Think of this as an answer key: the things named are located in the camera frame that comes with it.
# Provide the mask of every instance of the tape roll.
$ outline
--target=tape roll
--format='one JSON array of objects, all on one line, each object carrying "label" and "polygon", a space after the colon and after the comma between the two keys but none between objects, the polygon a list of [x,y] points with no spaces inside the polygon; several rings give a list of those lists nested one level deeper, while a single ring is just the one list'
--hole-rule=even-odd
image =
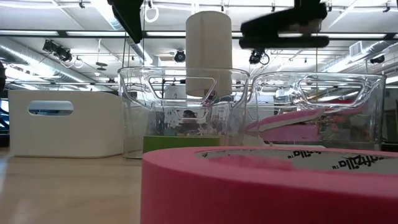
[{"label": "tape roll", "polygon": [[148,152],[141,223],[396,223],[397,161],[388,152],[298,147]]}]

